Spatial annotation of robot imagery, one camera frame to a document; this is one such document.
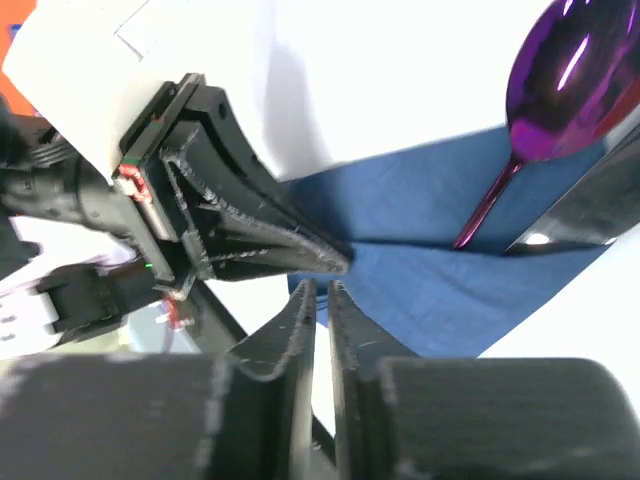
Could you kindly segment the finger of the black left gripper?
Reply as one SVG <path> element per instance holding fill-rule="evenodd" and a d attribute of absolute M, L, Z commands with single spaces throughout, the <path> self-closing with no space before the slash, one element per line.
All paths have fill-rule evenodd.
<path fill-rule="evenodd" d="M 350 248 L 317 224 L 265 199 L 200 200 L 202 280 L 248 280 L 291 273 L 344 274 Z"/>
<path fill-rule="evenodd" d="M 217 201 L 232 216 L 234 235 L 251 243 L 297 249 L 318 260 L 349 260 L 348 246 L 304 215 L 286 188 L 262 165 L 241 131 L 226 92 L 199 87 L 199 123 L 216 151 L 200 154 L 202 172 Z"/>

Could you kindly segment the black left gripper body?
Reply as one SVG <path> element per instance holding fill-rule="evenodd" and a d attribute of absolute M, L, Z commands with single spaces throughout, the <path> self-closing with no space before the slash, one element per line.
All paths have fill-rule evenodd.
<path fill-rule="evenodd" d="M 208 88 L 206 77 L 199 73 L 187 73 L 179 82 L 163 82 L 122 135 L 122 158 L 112 174 L 120 192 L 132 189 L 128 194 L 131 215 L 140 224 L 131 233 L 151 264 L 155 288 L 175 300 L 186 299 L 195 280 L 210 275 L 212 267 L 165 148 L 185 147 L 188 137 L 177 129 L 194 122 L 219 160 L 225 160 L 222 137 L 214 130 L 217 114 L 225 109 L 198 113 L 189 104 Z"/>

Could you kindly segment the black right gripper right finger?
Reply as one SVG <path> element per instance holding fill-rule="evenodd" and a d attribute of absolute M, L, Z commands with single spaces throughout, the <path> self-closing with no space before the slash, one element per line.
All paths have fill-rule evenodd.
<path fill-rule="evenodd" d="M 387 479 L 389 421 L 378 364 L 416 353 L 370 319 L 339 281 L 328 286 L 328 317 L 338 477 Z"/>

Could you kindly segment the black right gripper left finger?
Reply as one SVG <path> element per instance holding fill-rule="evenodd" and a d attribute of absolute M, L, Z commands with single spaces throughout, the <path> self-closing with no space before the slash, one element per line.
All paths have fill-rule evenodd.
<path fill-rule="evenodd" d="M 302 281 L 272 320 L 232 350 L 229 479 L 303 479 L 312 443 L 316 286 Z"/>

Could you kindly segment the dark blue paper napkin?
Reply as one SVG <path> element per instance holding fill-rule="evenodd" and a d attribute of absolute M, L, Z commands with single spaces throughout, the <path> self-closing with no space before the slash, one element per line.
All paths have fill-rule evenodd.
<path fill-rule="evenodd" d="M 424 356 L 476 356 L 542 307 L 602 249 L 508 247 L 603 156 L 602 144 L 524 167 L 466 249 L 453 243 L 510 151 L 497 127 L 292 180 L 291 196 L 354 262 L 356 304 Z"/>

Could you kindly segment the silver table knife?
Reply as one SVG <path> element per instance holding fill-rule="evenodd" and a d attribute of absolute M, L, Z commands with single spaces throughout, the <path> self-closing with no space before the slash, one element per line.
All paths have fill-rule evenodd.
<path fill-rule="evenodd" d="M 536 255 L 608 245 L 639 223 L 639 115 L 616 145 L 505 251 Z"/>

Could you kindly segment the purple metal spoon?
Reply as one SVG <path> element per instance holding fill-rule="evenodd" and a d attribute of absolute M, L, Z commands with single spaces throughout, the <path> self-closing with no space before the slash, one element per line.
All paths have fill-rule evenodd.
<path fill-rule="evenodd" d="M 579 152 L 609 134 L 638 103 L 638 2 L 551 2 L 509 76 L 510 158 L 453 247 L 469 243 L 524 165 Z"/>

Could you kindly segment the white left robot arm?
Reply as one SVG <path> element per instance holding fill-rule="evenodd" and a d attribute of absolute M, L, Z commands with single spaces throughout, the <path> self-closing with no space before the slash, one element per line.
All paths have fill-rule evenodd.
<path fill-rule="evenodd" d="M 165 348 L 179 328 L 241 338 L 208 281 L 342 274 L 350 263 L 200 74 L 159 88 L 117 138 L 110 178 L 47 120 L 1 117 L 3 357 L 112 331 L 150 303 Z"/>

